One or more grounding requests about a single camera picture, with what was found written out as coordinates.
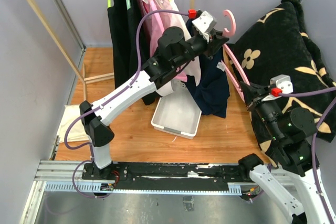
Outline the pink plastic hanger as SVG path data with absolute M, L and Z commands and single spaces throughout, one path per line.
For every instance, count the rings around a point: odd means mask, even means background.
M 234 15 L 229 9 L 224 10 L 223 15 L 224 15 L 224 17 L 228 17 L 229 21 L 230 21 L 230 29 L 224 28 L 223 29 L 223 35 L 225 37 L 231 38 L 232 36 L 235 35 L 235 32 L 236 32 L 236 21 L 235 21 Z M 229 59 L 232 60 L 234 66 L 238 70 L 240 76 L 242 77 L 243 82 L 247 85 L 250 85 L 247 76 L 245 75 L 241 65 L 239 64 L 238 60 L 234 56 L 233 52 L 229 49 L 229 47 L 226 44 L 223 45 L 223 48 L 224 48 L 225 52 L 228 54 Z M 237 82 L 237 80 L 235 79 L 235 77 L 233 76 L 231 71 L 228 69 L 228 67 L 225 67 L 225 72 L 228 75 L 228 77 L 230 78 L 231 82 L 233 83 L 233 85 L 234 85 L 237 93 L 239 94 L 240 98 L 244 102 L 245 101 L 244 100 L 244 94 L 242 92 L 240 84 Z

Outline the navy blue t shirt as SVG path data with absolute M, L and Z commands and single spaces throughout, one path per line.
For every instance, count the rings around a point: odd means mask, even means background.
M 205 55 L 198 58 L 201 69 L 200 83 L 196 85 L 195 78 L 188 76 L 185 85 L 203 115 L 213 114 L 225 118 L 230 92 L 223 50 L 220 49 L 212 60 L 207 59 Z

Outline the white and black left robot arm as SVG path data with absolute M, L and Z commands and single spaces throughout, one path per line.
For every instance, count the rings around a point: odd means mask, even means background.
M 109 147 L 114 138 L 109 127 L 112 121 L 129 106 L 171 81 L 182 65 L 199 55 L 212 58 L 229 36 L 227 29 L 203 33 L 196 30 L 194 36 L 186 40 L 181 28 L 170 27 L 158 39 L 154 56 L 142 65 L 139 72 L 94 104 L 87 101 L 80 104 L 81 121 L 92 145 L 96 176 L 105 180 L 112 175 Z

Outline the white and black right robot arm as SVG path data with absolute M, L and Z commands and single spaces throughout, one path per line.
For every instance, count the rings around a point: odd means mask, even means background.
M 296 200 L 262 164 L 255 154 L 239 162 L 251 161 L 238 168 L 238 177 L 251 180 L 277 204 L 289 223 L 335 223 L 335 213 L 321 179 L 315 151 L 315 141 L 320 124 L 335 105 L 332 101 L 318 122 L 305 108 L 295 108 L 283 113 L 276 100 L 281 97 L 299 98 L 335 91 L 335 87 L 317 91 L 294 93 L 289 76 L 277 76 L 268 86 L 241 82 L 241 92 L 246 108 L 256 112 L 270 135 L 266 154 L 280 164 L 299 194 Z

